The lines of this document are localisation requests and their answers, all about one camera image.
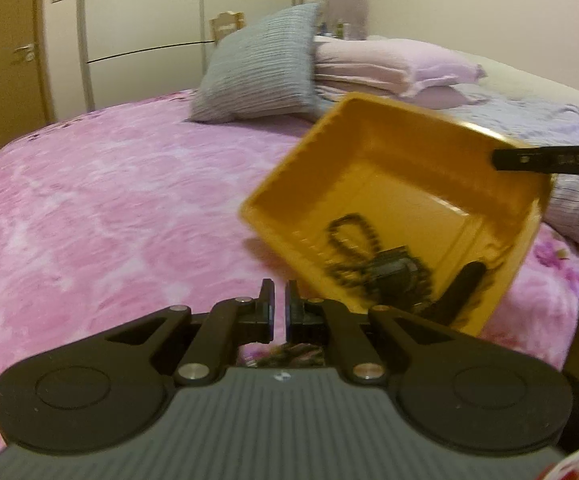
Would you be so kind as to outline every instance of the door handle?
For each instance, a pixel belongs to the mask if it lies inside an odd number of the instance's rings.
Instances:
[[[26,61],[33,61],[36,58],[35,52],[36,45],[34,43],[28,43],[27,45],[20,46],[14,49],[13,53],[25,53],[25,60]]]

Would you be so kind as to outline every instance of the silver bolt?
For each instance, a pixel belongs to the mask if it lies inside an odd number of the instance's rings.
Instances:
[[[202,379],[210,373],[210,369],[201,363],[188,363],[178,368],[177,371],[183,379],[189,379],[190,381]]]
[[[356,365],[352,370],[354,375],[359,379],[379,379],[383,377],[385,368],[376,363],[361,363]]]

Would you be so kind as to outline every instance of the ribbed gray surface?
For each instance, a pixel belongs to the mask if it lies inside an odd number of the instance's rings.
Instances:
[[[332,368],[288,373],[231,368],[218,384],[180,390],[137,438],[87,456],[9,447],[0,480],[533,480],[561,458],[460,454],[417,434],[377,388]]]

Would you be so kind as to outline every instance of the wooden chair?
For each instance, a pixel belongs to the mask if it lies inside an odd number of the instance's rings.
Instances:
[[[216,18],[210,20],[212,27],[212,40],[217,45],[220,40],[232,32],[246,26],[246,16],[242,12],[221,12]]]

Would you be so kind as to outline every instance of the bed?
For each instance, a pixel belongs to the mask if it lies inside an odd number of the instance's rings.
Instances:
[[[484,86],[579,109],[573,89],[480,63]],[[295,277],[237,210],[311,124],[193,123],[193,95],[92,112],[0,151],[0,373],[168,304],[205,312],[255,296],[262,278]],[[542,224],[481,337],[561,368],[578,304],[579,249]],[[279,343],[282,308],[276,316]]]

